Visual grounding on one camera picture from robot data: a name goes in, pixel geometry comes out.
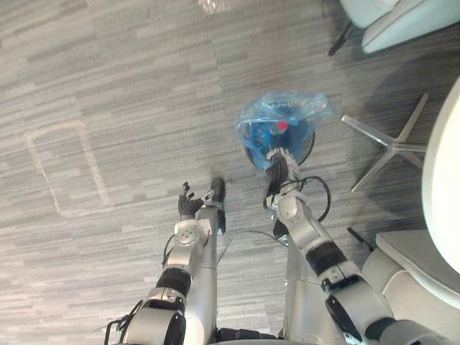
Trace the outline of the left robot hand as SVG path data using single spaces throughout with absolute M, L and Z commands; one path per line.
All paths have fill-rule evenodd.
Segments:
M 215 190 L 210 189 L 204 196 L 196 198 L 194 193 L 190 192 L 190 186 L 187 181 L 182 184 L 182 189 L 178 199 L 178 213 L 181 221 L 194 219 L 196 213 L 211 202 L 215 195 Z

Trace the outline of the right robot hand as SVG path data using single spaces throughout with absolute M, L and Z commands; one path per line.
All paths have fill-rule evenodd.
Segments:
M 284 187 L 297 188 L 300 185 L 299 166 L 287 149 L 282 147 L 271 150 L 266 158 L 271 165 L 265 170 L 270 179 L 268 195 L 276 195 Z

